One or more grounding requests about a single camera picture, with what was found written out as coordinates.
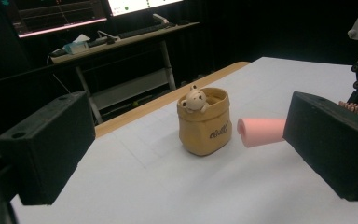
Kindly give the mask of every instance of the computer monitor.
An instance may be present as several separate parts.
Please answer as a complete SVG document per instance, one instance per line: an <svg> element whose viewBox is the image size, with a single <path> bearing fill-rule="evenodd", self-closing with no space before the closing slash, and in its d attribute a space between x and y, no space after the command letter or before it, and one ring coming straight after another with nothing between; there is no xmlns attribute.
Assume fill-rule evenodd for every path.
<svg viewBox="0 0 358 224"><path fill-rule="evenodd" d="M101 0L0 0L19 38L106 21Z"/></svg>
<svg viewBox="0 0 358 224"><path fill-rule="evenodd" d="M183 0L107 0L110 16L112 17L182 1Z"/></svg>

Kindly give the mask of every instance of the white table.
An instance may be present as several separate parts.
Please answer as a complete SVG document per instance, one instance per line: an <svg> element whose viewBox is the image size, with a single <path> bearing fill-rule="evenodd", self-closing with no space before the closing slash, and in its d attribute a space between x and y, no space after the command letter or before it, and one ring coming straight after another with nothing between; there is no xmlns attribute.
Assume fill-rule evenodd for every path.
<svg viewBox="0 0 358 224"><path fill-rule="evenodd" d="M293 91L346 101L349 65L261 58L210 84L225 89L239 118L286 118ZM246 148L232 139L207 157L178 138L176 102L92 144L51 206L12 204L28 223L358 223L358 203L340 199L286 142Z"/></svg>

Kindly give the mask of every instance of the basket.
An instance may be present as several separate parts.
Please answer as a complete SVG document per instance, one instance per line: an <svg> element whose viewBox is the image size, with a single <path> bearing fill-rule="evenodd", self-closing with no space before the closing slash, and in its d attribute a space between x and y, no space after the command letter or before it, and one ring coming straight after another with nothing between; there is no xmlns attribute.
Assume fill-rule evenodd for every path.
<svg viewBox="0 0 358 224"><path fill-rule="evenodd" d="M218 88L201 89L206 95L208 108L202 113L188 113L181 105L186 96L177 102L179 138L185 148L198 156L214 153L224 146L232 135L229 117L229 100L226 91Z"/></svg>

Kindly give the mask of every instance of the table leg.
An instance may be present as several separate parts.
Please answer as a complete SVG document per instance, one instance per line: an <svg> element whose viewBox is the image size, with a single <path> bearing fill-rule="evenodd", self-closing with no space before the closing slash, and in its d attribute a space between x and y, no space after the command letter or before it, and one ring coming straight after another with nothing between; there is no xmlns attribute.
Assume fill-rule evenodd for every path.
<svg viewBox="0 0 358 224"><path fill-rule="evenodd" d="M94 103L94 100L92 99L89 86L87 85L86 79L84 78L83 73L79 66L76 67L76 72L77 75L79 76L81 84L83 85L83 89L87 92L87 95L89 96L89 103L91 105L92 112L94 113L94 116L97 119L98 124L102 124L103 119L101 117L100 110L98 109L97 105Z"/></svg>
<svg viewBox="0 0 358 224"><path fill-rule="evenodd" d="M176 90L175 79L173 78L173 72L171 68L170 56L168 55L167 45L165 40L159 43L159 48L162 53L162 59L164 60L165 66L165 75L167 77L168 84L170 85L170 90Z"/></svg>

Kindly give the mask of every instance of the black foam block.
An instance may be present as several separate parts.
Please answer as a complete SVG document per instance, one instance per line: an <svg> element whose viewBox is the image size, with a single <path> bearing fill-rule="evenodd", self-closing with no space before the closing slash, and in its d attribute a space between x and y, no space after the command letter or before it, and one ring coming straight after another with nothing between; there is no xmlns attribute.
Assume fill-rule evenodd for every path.
<svg viewBox="0 0 358 224"><path fill-rule="evenodd" d="M0 135L0 153L21 179L21 202L53 204L94 139L84 91L55 99Z"/></svg>
<svg viewBox="0 0 358 224"><path fill-rule="evenodd" d="M339 197L358 201L358 115L294 92L283 138Z"/></svg>

